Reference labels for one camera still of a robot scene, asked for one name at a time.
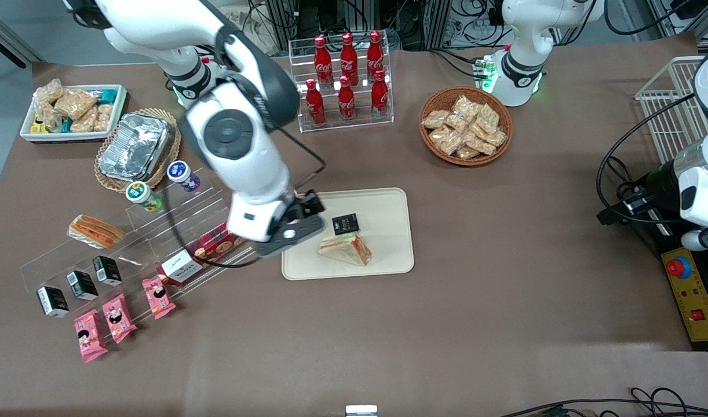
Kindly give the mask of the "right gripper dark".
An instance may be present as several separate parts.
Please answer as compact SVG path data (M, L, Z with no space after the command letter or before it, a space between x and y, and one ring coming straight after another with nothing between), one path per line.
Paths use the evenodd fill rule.
M256 245L259 258L274 258L325 229L324 219L318 214L326 211L324 203L314 189L305 195L295 195L284 208L269 240Z

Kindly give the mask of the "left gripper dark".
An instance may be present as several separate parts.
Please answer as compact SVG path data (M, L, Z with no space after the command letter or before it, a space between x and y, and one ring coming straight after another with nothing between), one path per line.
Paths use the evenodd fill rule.
M647 174L646 192L655 205L680 205L678 184L674 161L668 161Z

